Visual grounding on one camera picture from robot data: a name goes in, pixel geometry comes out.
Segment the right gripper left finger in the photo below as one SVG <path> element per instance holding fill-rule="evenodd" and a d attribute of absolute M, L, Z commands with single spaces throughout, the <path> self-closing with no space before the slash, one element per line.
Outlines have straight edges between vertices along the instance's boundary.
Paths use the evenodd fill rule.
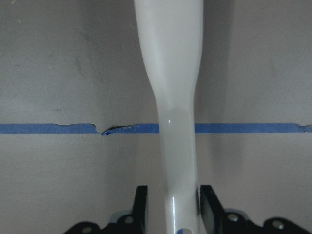
<path fill-rule="evenodd" d="M 141 185 L 136 189 L 136 195 L 132 208 L 133 229 L 135 234 L 146 233 L 146 212 L 148 201 L 148 186 Z"/>

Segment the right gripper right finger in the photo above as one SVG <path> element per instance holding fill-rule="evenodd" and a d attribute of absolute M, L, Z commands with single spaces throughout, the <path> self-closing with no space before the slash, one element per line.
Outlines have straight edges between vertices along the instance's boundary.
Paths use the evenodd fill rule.
<path fill-rule="evenodd" d="M 200 215 L 207 234 L 222 232 L 222 216 L 224 208 L 221 205 L 211 185 L 200 186 Z"/>

